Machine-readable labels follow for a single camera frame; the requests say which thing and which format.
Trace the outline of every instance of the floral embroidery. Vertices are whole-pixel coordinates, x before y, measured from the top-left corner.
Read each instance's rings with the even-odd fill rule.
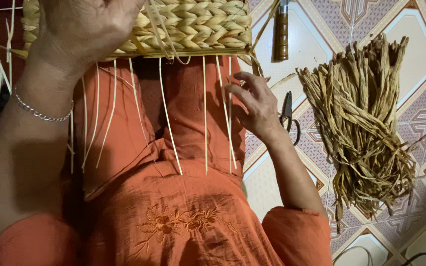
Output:
[[[146,213],[147,222],[136,226],[136,228],[148,234],[149,237],[133,247],[134,249],[138,249],[133,256],[136,258],[140,257],[143,250],[145,250],[146,253],[149,252],[150,241],[154,236],[157,236],[157,242],[159,244],[163,243],[166,235],[172,233],[180,235],[185,240],[181,234],[183,232],[181,228],[185,228],[188,233],[195,230],[209,230],[212,224],[217,221],[224,223],[230,231],[243,237],[231,223],[219,218],[219,213],[220,211],[216,208],[207,211],[192,210],[183,212],[182,214],[179,214],[178,211],[172,213],[168,207],[164,207],[160,210],[158,205],[148,208]]]

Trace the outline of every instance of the knife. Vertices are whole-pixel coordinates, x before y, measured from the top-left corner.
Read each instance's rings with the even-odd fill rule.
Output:
[[[279,8],[275,14],[272,62],[289,59],[289,1],[279,0]]]

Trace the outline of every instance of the black scissors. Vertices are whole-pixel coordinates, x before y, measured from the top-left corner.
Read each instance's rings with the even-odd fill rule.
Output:
[[[293,146],[297,145],[300,141],[300,124],[296,119],[292,119],[292,92],[289,91],[285,95],[284,105],[282,107],[282,114],[279,117],[280,124],[284,126],[284,121],[287,120],[287,132],[290,133],[290,128],[292,127],[292,121],[297,126],[297,139],[293,143]]]

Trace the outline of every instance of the orange dress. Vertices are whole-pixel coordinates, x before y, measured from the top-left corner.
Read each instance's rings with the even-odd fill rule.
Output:
[[[227,57],[220,57],[228,83]],[[229,141],[215,57],[206,57],[208,173],[205,175],[203,65],[163,64],[168,128],[156,140],[127,62],[99,70],[98,126],[84,175],[87,203],[82,236],[60,217],[37,214],[0,235],[0,265],[331,265],[328,218],[310,210],[271,209],[261,224],[241,190],[244,129],[232,121],[237,169],[230,174]],[[232,72],[240,71],[237,59]],[[87,146],[96,120],[97,70],[85,75]],[[234,104],[240,102],[233,98]],[[84,150],[83,98],[75,103],[79,150]],[[144,130],[147,142],[142,133]]]

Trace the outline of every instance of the woven basket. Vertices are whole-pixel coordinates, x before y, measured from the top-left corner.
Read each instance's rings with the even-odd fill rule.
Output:
[[[137,18],[129,40],[106,60],[118,57],[164,57],[173,55],[171,44],[179,56],[247,54],[251,46],[249,4],[237,0],[155,0],[157,10],[151,23],[144,7]],[[25,48],[37,38],[39,27],[38,0],[24,0]],[[167,33],[162,29],[162,20]],[[159,34],[159,43],[155,30]]]

